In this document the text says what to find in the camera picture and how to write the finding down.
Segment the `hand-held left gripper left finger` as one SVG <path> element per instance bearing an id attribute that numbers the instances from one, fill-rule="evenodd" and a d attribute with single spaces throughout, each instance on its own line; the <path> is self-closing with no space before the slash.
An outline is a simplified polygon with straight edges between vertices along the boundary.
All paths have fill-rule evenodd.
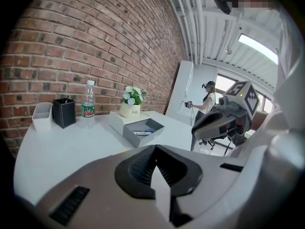
<path id="1" fill-rule="evenodd" d="M 51 188 L 37 203 L 60 229 L 168 229 L 155 204 L 154 146 L 92 161 Z"/>

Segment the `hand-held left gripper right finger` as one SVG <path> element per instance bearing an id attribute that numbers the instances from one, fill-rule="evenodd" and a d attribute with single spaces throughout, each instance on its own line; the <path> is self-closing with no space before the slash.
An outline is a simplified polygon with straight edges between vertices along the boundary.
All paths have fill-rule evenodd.
<path id="1" fill-rule="evenodd" d="M 260 171 L 260 149 L 249 157 L 198 154 L 157 146 L 157 165 L 170 185 L 169 218 L 158 229 L 243 229 L 243 210 Z"/>

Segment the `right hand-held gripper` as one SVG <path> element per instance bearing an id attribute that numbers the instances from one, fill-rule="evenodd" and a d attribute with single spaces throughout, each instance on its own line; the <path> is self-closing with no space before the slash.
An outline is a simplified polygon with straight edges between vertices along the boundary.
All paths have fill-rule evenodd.
<path id="1" fill-rule="evenodd" d="M 235 82 L 218 100 L 218 109 L 203 115 L 192 128 L 197 140 L 228 137 L 239 146 L 245 142 L 259 105 L 250 81 Z"/>

